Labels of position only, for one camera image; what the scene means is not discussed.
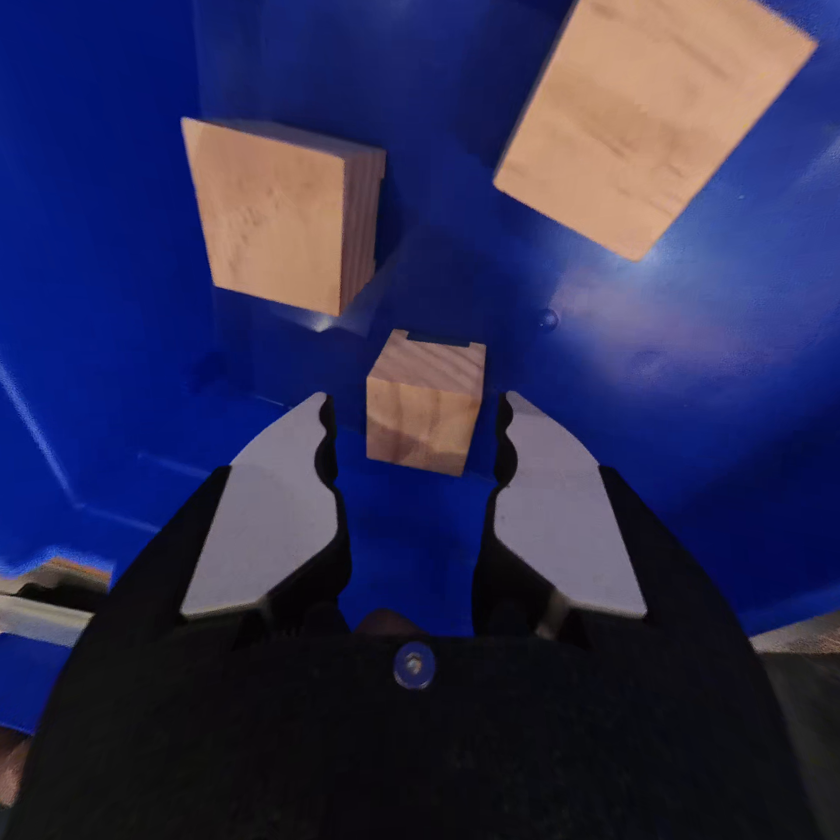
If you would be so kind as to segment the grey desk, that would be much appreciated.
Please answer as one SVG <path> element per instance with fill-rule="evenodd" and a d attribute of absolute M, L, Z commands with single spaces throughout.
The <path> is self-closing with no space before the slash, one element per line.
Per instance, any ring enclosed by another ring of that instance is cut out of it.
<path fill-rule="evenodd" d="M 36 642 L 73 648 L 92 613 L 1 594 L 1 632 Z M 750 638 L 762 654 L 824 655 L 838 652 L 838 612 L 783 626 Z"/>

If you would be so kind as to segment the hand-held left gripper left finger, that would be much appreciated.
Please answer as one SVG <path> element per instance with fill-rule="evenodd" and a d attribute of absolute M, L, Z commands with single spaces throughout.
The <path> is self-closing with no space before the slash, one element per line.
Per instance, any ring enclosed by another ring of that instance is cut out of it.
<path fill-rule="evenodd" d="M 202 621 L 255 612 L 282 633 L 350 581 L 346 510 L 337 488 L 333 399 L 316 392 L 231 461 L 181 613 Z"/>

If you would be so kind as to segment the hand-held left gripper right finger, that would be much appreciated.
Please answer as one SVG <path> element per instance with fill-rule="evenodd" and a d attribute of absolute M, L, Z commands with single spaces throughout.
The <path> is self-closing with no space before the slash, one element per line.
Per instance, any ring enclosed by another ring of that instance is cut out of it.
<path fill-rule="evenodd" d="M 513 612 L 557 637 L 574 612 L 641 621 L 648 605 L 601 468 L 570 431 L 518 392 L 500 396 L 496 486 L 471 587 L 476 636 Z"/>

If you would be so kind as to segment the blue plastic bin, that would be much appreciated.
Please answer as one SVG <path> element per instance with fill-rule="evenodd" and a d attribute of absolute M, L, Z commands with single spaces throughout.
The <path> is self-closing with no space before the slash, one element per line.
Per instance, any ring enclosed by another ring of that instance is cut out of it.
<path fill-rule="evenodd" d="M 838 609 L 838 2 L 811 60 L 633 263 L 492 184 L 570 2 L 2 2 L 2 571 L 121 574 L 313 392 L 340 425 L 352 623 L 467 634 L 513 390 L 616 468 L 749 635 Z M 216 289 L 181 118 L 383 148 L 340 318 Z M 486 345 L 461 477 L 368 459 L 391 331 Z"/>

